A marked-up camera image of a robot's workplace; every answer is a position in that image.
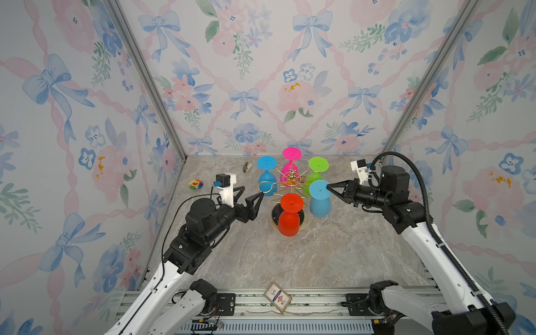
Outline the aluminium corner post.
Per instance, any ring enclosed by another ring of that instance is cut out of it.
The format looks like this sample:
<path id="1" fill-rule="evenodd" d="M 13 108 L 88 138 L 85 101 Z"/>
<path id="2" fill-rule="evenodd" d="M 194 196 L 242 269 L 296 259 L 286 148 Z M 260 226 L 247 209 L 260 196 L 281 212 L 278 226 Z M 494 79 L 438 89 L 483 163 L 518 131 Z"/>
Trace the aluminium corner post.
<path id="1" fill-rule="evenodd" d="M 468 0 L 462 3 L 462 7 L 458 15 L 452 22 L 451 30 L 442 40 L 434 60 L 429 64 L 429 67 L 422 77 L 422 81 L 417 86 L 414 97 L 410 99 L 408 107 L 401 114 L 401 117 L 399 121 L 397 121 L 394 130 L 387 138 L 386 144 L 382 146 L 381 153 L 394 149 L 397 141 L 402 136 L 407 125 L 410 123 L 410 120 L 417 111 L 417 108 L 420 106 L 421 102 L 424 100 L 429 89 L 434 83 L 434 80 L 442 71 L 446 60 L 453 53 L 457 43 L 461 40 L 463 32 L 465 32 L 468 28 L 481 3 L 482 1 L 478 0 Z"/>
<path id="2" fill-rule="evenodd" d="M 120 2 L 116 0 L 105 0 L 103 1 L 103 3 L 106 9 L 109 11 L 110 16 L 118 29 L 120 37 L 124 40 L 124 43 L 126 44 L 126 49 L 131 54 L 133 65 L 136 71 L 138 72 L 138 75 L 140 76 L 142 85 L 146 89 L 149 95 L 149 98 L 151 99 L 151 102 L 156 108 L 156 113 L 158 114 L 158 116 L 163 122 L 164 129 L 167 131 L 168 135 L 170 136 L 170 140 L 171 140 L 173 148 L 178 153 L 180 161 L 182 163 L 185 163 L 187 157 L 186 157 L 184 148 L 180 143 L 180 139 L 177 134 L 177 131 L 174 128 L 173 120 L 168 114 L 163 104 L 163 99 L 160 97 L 159 93 L 157 92 L 157 87 L 154 82 L 154 79 L 152 78 L 149 67 L 146 61 L 144 60 L 144 57 L 142 55 L 142 50 L 140 46 L 138 45 L 138 42 L 133 34 L 131 25 L 128 23 L 128 20 L 126 19 L 125 13 L 123 11 L 123 8 L 121 7 Z"/>

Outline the cyan wine glass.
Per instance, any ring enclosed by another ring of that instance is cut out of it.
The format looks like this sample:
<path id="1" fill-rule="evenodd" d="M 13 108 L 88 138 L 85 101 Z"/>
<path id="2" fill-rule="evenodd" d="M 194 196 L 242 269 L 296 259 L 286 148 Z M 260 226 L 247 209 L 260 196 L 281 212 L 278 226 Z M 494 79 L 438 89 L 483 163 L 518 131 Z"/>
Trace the cyan wine glass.
<path id="1" fill-rule="evenodd" d="M 262 170 L 258 179 L 258 190 L 266 197 L 273 196 L 277 191 L 277 181 L 272 170 L 276 167 L 276 159 L 271 156 L 263 156 L 257 160 L 257 167 Z"/>

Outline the small framed card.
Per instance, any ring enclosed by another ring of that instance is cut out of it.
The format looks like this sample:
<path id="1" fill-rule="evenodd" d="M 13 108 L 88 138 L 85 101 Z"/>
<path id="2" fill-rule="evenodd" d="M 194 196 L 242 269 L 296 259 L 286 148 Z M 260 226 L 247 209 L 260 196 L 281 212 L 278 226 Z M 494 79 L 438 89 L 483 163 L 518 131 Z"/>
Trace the small framed card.
<path id="1" fill-rule="evenodd" d="M 292 301 L 292 297 L 276 283 L 266 289 L 264 297 L 281 313 L 286 311 Z"/>

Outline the magenta wine glass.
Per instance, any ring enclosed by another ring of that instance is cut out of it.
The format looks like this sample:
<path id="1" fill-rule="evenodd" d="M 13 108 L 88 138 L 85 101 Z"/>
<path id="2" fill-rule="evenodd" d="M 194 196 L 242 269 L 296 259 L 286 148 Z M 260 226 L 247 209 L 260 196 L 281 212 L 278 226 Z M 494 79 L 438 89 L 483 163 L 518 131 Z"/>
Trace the magenta wine glass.
<path id="1" fill-rule="evenodd" d="M 297 149 L 296 147 L 287 147 L 286 149 L 283 150 L 283 157 L 284 159 L 287 160 L 287 163 L 283 166 L 281 170 L 280 181 L 287 182 L 288 173 L 291 170 L 294 170 L 296 172 L 299 171 L 295 162 L 301 159 L 302 151 L 300 149 Z"/>

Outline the aluminium corner post right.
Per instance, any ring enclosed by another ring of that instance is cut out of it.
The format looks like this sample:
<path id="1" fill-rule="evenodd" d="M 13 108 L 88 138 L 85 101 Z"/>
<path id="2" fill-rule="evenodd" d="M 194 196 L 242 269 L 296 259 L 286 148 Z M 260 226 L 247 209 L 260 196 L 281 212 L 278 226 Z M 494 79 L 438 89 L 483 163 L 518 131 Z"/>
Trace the aluminium corner post right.
<path id="1" fill-rule="evenodd" d="M 420 106 L 421 102 L 424 100 L 429 89 L 434 83 L 434 80 L 442 71 L 446 60 L 453 53 L 457 43 L 461 40 L 463 32 L 465 32 L 468 28 L 481 3 L 482 1 L 478 0 L 468 0 L 462 3 L 462 7 L 458 15 L 452 22 L 451 30 L 442 40 L 434 60 L 429 64 L 429 67 L 422 77 L 422 81 L 417 86 L 414 97 L 410 99 L 408 107 L 401 114 L 401 117 L 399 121 L 397 121 L 394 130 L 387 138 L 386 144 L 382 146 L 381 153 L 394 149 L 397 141 L 402 136 L 407 125 L 410 123 L 410 120 L 417 111 L 417 108 Z"/>

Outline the red wine glass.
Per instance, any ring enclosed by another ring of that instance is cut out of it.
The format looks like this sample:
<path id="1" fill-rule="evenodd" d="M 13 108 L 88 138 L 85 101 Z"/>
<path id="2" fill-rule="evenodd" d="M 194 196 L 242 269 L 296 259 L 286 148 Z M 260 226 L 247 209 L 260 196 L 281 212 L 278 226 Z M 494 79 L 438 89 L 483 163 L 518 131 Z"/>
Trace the red wine glass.
<path id="1" fill-rule="evenodd" d="M 301 196 L 295 193 L 288 193 L 281 198 L 280 206 L 282 212 L 278 219 L 279 232 L 286 237 L 293 237 L 300 230 L 299 212 L 304 207 Z"/>

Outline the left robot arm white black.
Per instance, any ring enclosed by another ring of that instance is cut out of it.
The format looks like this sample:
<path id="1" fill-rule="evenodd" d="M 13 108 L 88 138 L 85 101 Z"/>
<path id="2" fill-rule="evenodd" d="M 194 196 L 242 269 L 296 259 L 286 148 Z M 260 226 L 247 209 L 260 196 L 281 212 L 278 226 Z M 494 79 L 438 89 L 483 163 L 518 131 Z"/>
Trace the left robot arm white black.
<path id="1" fill-rule="evenodd" d="M 175 334 L 196 316 L 216 308 L 216 288 L 206 280 L 194 281 L 172 307 L 168 306 L 180 287 L 193 277 L 217 247 L 232 224 L 257 218 L 263 193 L 244 204 L 215 202 L 209 195 L 190 198 L 185 223 L 177 237 L 161 253 L 161 263 L 127 312 L 108 330 L 109 334 Z"/>

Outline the rainbow flower plush toy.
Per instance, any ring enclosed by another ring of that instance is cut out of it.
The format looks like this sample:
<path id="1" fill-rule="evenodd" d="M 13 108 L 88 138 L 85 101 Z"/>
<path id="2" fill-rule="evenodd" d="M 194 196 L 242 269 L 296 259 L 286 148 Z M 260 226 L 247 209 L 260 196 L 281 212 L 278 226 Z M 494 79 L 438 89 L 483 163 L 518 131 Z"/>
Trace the rainbow flower plush toy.
<path id="1" fill-rule="evenodd" d="M 201 189 L 204 185 L 202 180 L 193 180 L 189 183 L 189 188 L 193 190 Z"/>

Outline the small beige tape dispenser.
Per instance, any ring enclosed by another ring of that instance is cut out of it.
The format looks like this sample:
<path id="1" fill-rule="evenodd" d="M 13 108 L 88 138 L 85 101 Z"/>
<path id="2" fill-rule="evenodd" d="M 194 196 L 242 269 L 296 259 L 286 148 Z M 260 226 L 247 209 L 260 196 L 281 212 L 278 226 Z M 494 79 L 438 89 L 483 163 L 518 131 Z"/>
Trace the small beige tape dispenser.
<path id="1" fill-rule="evenodd" d="M 251 170 L 252 166 L 253 166 L 252 163 L 245 163 L 244 166 L 243 166 L 243 172 L 248 173 L 248 171 Z"/>

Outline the green wine glass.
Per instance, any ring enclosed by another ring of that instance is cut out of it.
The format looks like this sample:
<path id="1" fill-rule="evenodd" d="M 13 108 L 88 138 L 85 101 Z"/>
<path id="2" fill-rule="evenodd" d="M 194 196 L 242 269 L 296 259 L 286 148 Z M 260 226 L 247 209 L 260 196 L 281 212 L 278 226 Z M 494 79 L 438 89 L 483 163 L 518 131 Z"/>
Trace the green wine glass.
<path id="1" fill-rule="evenodd" d="M 322 157 L 313 157 L 308 162 L 310 173 L 304 180 L 303 192 L 305 196 L 311 197 L 310 185 L 317 180 L 322 179 L 322 173 L 329 169 L 329 162 Z"/>

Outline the aluminium corner post left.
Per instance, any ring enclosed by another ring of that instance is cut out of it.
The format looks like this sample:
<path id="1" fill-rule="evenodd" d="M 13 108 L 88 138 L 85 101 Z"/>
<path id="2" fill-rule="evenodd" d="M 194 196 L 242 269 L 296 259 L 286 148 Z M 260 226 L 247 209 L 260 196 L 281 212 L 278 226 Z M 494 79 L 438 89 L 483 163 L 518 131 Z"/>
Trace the aluminium corner post left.
<path id="1" fill-rule="evenodd" d="M 138 42 L 133 34 L 131 25 L 128 23 L 128 20 L 126 19 L 125 13 L 123 11 L 123 8 L 121 7 L 120 2 L 116 0 L 105 0 L 103 1 L 103 3 L 106 9 L 109 11 L 110 16 L 118 29 L 120 37 L 124 40 L 124 43 L 126 44 L 126 49 L 131 54 L 133 65 L 136 71 L 138 72 L 138 75 L 140 76 L 142 85 L 146 89 L 149 95 L 149 98 L 151 99 L 151 102 L 156 108 L 156 113 L 158 114 L 158 116 L 163 122 L 164 129 L 167 131 L 168 135 L 170 136 L 170 140 L 171 140 L 173 148 L 178 153 L 180 161 L 182 163 L 185 163 L 187 157 L 186 157 L 184 148 L 180 143 L 180 139 L 177 134 L 177 131 L 174 128 L 173 120 L 168 114 L 163 104 L 163 99 L 160 97 L 159 93 L 157 92 L 157 87 L 154 82 L 154 79 L 152 78 L 149 67 L 146 61 L 144 60 L 144 57 L 142 55 L 142 50 L 140 46 L 138 45 Z"/>

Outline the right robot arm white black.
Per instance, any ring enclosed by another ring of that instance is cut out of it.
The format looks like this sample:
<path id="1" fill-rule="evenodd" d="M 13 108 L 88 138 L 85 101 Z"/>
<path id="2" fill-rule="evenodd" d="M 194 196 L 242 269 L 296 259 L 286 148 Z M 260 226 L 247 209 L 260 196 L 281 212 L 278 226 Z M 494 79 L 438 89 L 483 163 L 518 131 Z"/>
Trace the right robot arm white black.
<path id="1" fill-rule="evenodd" d="M 467 272 L 436 226 L 427 223 L 424 205 L 410 200 L 409 184 L 410 175 L 402 167 L 384 166 L 378 186 L 359 179 L 327 186 L 347 204 L 381 210 L 419 256 L 444 299 L 428 302 L 385 281 L 371 286 L 371 304 L 377 311 L 399 312 L 434 334 L 508 334 L 516 319 L 513 308 L 496 301 Z"/>

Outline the light blue wine glass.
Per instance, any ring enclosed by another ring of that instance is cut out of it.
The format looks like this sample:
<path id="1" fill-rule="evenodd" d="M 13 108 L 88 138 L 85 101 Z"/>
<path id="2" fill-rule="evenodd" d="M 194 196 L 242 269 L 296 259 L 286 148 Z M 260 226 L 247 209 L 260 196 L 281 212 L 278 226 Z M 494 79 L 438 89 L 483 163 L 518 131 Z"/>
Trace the light blue wine glass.
<path id="1" fill-rule="evenodd" d="M 328 182 L 325 180 L 316 180 L 309 186 L 311 194 L 310 211 L 317 218 L 326 217 L 332 208 L 329 199 L 331 192 L 327 189 Z"/>

